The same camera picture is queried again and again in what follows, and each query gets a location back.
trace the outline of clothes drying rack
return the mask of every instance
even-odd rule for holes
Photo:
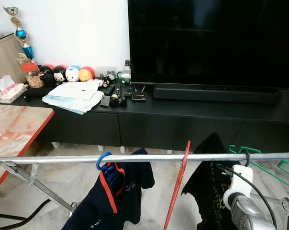
[[[46,157],[0,157],[0,166],[11,174],[25,180],[29,185],[37,187],[41,192],[47,194],[51,200],[65,207],[70,212],[76,208],[76,203],[71,205],[59,197],[51,189],[36,179],[39,164],[62,164],[62,163],[93,163],[99,159],[97,156],[46,156]],[[152,161],[182,161],[184,154],[173,155],[110,155],[101,162],[152,162]],[[289,160],[289,152],[284,153],[254,153],[250,154],[250,160]],[[191,154],[187,161],[244,161],[245,154]],[[28,173],[20,164],[32,164],[32,171]]]

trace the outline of tissue box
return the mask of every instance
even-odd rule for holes
[[[13,84],[6,90],[0,92],[0,103],[10,104],[26,90],[24,84]]]

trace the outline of green hanger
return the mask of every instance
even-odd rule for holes
[[[258,149],[253,149],[253,148],[250,148],[250,147],[246,147],[246,146],[240,146],[238,152],[234,151],[232,148],[235,148],[236,146],[235,145],[229,145],[229,151],[232,152],[232,153],[236,153],[236,154],[239,154],[241,153],[242,150],[249,150],[249,151],[253,151],[253,152],[258,152],[258,153],[261,153],[260,150]],[[259,164],[253,162],[253,161],[250,161],[251,164],[255,165],[256,167],[260,168],[261,170],[264,170],[265,172],[267,172],[268,174],[270,174],[271,176],[277,178],[279,181],[283,182],[284,184],[288,185],[289,186],[289,183],[285,180],[283,180],[282,178],[280,178],[279,176],[277,176],[276,174],[270,172],[269,170],[265,169],[264,167],[260,166]],[[286,173],[289,174],[289,170],[285,169],[285,168],[282,168],[282,165],[283,164],[289,164],[289,161],[286,161],[286,160],[282,160],[279,164],[278,164],[278,167],[285,171]]]

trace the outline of white wall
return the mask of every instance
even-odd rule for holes
[[[127,0],[0,0],[0,32],[15,32],[3,6],[18,7],[38,64],[116,66],[129,60]]]

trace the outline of navy shirt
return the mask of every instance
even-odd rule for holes
[[[147,154],[139,149],[133,154]],[[149,162],[115,163],[122,186],[115,192],[103,171],[62,230],[122,230],[125,221],[140,221],[141,188],[151,188],[154,177]]]

